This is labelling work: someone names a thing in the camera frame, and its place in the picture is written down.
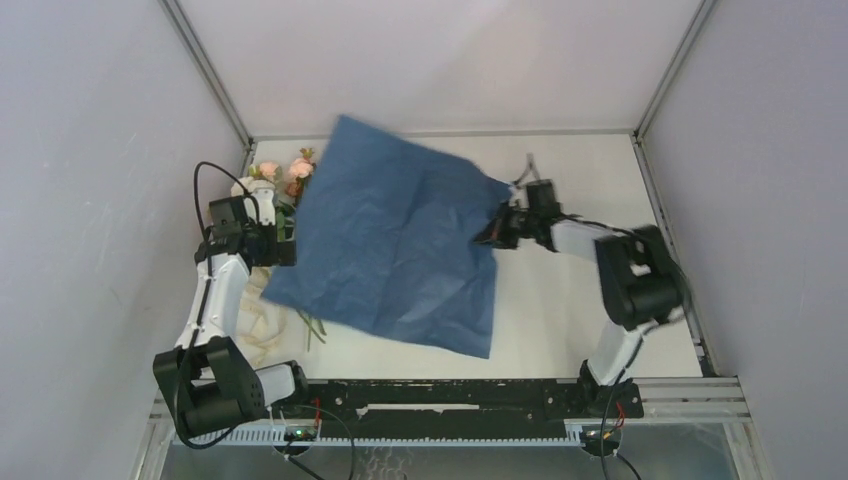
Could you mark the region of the blue wrapping paper sheet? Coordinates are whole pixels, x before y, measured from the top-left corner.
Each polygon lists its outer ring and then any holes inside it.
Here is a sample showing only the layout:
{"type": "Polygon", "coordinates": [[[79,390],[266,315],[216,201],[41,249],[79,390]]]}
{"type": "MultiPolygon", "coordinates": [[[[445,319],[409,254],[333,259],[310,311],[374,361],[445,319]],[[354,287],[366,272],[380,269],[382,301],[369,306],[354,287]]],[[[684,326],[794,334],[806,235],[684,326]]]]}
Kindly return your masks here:
{"type": "Polygon", "coordinates": [[[488,358],[511,196],[472,161],[340,116],[296,209],[296,262],[262,296],[377,337],[488,358]]]}

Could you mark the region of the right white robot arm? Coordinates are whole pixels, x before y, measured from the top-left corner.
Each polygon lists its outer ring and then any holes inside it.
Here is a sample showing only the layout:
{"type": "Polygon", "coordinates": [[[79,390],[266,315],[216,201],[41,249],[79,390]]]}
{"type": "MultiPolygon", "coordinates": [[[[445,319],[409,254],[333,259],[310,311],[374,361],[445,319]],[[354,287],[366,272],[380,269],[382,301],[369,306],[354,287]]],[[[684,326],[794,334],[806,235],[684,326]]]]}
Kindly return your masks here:
{"type": "Polygon", "coordinates": [[[514,250],[531,239],[554,253],[595,263],[609,318],[598,346],[581,367],[578,402],[592,416],[605,415],[618,400],[646,336],[685,317],[691,289],[655,225],[625,229],[567,214],[549,179],[524,185],[526,203],[506,201],[475,236],[477,244],[514,250]]]}

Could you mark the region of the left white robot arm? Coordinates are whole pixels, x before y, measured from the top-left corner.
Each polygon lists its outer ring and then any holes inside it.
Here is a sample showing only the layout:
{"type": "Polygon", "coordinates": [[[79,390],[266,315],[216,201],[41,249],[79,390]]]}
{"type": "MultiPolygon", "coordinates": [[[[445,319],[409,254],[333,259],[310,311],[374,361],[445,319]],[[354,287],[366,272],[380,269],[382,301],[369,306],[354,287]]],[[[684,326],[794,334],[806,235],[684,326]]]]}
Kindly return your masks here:
{"type": "Polygon", "coordinates": [[[295,244],[278,237],[274,196],[259,191],[209,205],[212,222],[194,255],[198,284],[175,346],[152,371],[180,439],[218,443],[236,427],[266,417],[274,404],[305,414],[313,394],[295,361],[255,369],[235,342],[242,295],[258,267],[290,266],[295,244]]]}

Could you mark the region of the fake pink flower bouquet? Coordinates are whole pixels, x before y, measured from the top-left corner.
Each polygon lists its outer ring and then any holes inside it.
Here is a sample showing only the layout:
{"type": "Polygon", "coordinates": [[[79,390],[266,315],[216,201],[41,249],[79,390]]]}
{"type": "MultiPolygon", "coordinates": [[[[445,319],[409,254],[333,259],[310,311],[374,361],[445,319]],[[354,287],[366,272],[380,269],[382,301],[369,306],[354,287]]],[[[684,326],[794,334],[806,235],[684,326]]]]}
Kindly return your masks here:
{"type": "MultiPolygon", "coordinates": [[[[262,179],[272,182],[276,187],[274,205],[276,210],[276,224],[279,228],[293,228],[293,232],[286,230],[283,233],[285,239],[295,241],[295,213],[303,192],[315,170],[315,162],[312,159],[313,148],[303,148],[300,156],[289,165],[284,166],[274,161],[262,161],[248,167],[248,174],[234,183],[231,188],[233,196],[240,196],[248,192],[246,184],[252,179],[262,179]]],[[[301,310],[279,305],[270,299],[271,280],[278,268],[292,266],[254,267],[254,272],[248,280],[246,292],[242,296],[240,308],[253,315],[254,324],[264,322],[262,331],[264,337],[258,337],[252,333],[245,336],[253,349],[264,349],[268,351],[277,345],[283,337],[283,330],[287,324],[289,314],[296,314],[303,324],[305,335],[305,350],[310,351],[312,343],[325,342],[326,330],[323,322],[301,310]]]]}

